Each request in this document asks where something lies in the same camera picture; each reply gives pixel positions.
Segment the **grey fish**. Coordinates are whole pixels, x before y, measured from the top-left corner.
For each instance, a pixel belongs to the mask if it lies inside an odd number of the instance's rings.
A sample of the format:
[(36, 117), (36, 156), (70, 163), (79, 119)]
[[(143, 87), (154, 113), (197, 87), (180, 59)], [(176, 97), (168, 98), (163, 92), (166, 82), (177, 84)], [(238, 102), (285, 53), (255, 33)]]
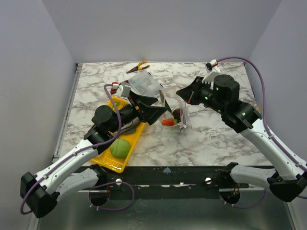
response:
[(135, 118), (131, 122), (129, 122), (128, 124), (124, 125), (121, 128), (120, 133), (122, 135), (133, 134), (133, 133), (136, 132), (136, 128), (139, 126), (140, 123), (141, 123), (140, 119), (139, 118)]

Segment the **clear pink dotted zip bag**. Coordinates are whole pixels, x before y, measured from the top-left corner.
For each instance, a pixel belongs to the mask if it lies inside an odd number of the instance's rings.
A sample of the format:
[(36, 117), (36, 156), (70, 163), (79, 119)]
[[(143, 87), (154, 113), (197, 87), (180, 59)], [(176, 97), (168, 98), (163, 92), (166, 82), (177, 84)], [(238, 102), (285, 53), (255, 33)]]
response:
[(177, 95), (180, 89), (179, 86), (169, 86), (159, 90), (161, 106), (167, 108), (159, 120), (164, 127), (185, 132), (191, 125), (186, 102)]

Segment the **green cabbage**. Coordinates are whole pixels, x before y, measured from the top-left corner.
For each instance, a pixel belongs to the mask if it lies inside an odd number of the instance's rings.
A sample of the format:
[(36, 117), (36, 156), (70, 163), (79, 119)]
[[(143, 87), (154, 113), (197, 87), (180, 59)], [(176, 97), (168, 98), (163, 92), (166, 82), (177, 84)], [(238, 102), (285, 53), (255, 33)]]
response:
[(130, 143), (125, 139), (116, 139), (110, 146), (111, 155), (119, 159), (126, 158), (130, 149)]

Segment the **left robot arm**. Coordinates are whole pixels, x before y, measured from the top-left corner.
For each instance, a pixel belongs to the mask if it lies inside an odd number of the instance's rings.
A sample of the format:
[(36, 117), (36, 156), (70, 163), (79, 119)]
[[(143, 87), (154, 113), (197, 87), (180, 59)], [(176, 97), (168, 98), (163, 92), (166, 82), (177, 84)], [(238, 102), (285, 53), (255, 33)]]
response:
[(92, 118), (93, 126), (71, 151), (45, 169), (34, 174), (27, 172), (21, 177), (21, 214), (33, 213), (42, 218), (68, 193), (89, 187), (102, 189), (106, 185), (100, 166), (82, 173), (75, 171), (107, 150), (119, 138), (124, 125), (135, 118), (152, 125), (167, 111), (165, 107), (154, 105), (157, 102), (154, 97), (130, 92), (128, 101), (122, 108), (118, 108), (113, 99), (110, 99), (111, 105), (98, 107)]

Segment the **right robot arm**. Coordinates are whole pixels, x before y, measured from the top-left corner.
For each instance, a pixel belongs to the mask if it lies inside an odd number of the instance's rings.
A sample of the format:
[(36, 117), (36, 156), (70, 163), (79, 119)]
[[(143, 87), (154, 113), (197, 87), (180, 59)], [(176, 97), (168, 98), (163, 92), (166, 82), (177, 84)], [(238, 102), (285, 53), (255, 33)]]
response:
[(290, 157), (283, 152), (286, 146), (273, 141), (273, 135), (266, 131), (261, 114), (239, 99), (239, 91), (239, 83), (232, 76), (222, 74), (215, 77), (213, 83), (196, 77), (176, 94), (190, 105), (203, 104), (218, 112), (227, 126), (248, 139), (274, 166), (272, 169), (261, 169), (230, 163), (226, 173), (221, 175), (223, 186), (230, 188), (237, 183), (252, 184), (269, 189), (284, 202), (291, 202), (307, 186), (307, 173), (301, 168), (306, 161), (299, 160), (292, 151), (289, 152)]

